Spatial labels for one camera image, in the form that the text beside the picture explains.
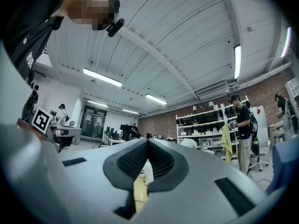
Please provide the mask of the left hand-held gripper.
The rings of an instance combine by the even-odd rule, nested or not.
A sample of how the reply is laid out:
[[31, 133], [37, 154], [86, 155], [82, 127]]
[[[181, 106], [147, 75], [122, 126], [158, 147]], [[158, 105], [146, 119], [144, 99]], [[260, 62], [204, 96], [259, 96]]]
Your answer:
[[80, 143], [80, 128], [57, 127], [55, 118], [40, 107], [36, 110], [31, 125], [44, 134], [45, 139], [53, 144], [57, 152], [60, 152], [60, 148], [77, 146]]

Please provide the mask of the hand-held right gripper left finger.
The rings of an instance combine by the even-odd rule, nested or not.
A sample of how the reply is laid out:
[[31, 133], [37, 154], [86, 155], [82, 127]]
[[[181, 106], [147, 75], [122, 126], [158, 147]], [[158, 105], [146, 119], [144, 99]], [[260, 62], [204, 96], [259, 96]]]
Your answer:
[[144, 224], [89, 198], [66, 172], [53, 145], [14, 125], [0, 126], [0, 172], [35, 220], [43, 224]]

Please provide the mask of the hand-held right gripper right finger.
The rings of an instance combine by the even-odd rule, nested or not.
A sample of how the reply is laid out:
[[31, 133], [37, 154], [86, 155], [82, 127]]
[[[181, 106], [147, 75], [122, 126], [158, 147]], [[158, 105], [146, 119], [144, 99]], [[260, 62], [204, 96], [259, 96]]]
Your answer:
[[139, 224], [270, 224], [285, 188], [267, 195], [257, 183], [215, 155], [161, 142], [182, 154], [189, 172], [173, 190], [150, 193]]

